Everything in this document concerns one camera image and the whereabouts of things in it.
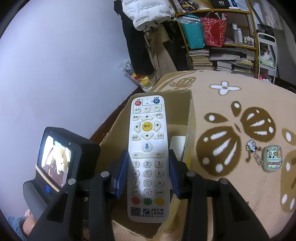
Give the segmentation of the person's left hand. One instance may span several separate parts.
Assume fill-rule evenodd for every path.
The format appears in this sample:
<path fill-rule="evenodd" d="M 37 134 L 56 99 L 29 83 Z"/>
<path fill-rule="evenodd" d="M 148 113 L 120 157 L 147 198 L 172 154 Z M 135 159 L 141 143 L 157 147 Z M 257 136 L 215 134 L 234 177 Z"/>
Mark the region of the person's left hand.
<path fill-rule="evenodd" d="M 27 237 L 31 233 L 31 231 L 33 230 L 34 226 L 36 225 L 37 220 L 33 216 L 30 209 L 28 209 L 25 212 L 25 218 L 26 219 L 22 225 L 22 231 L 23 231 L 23 234 Z"/>

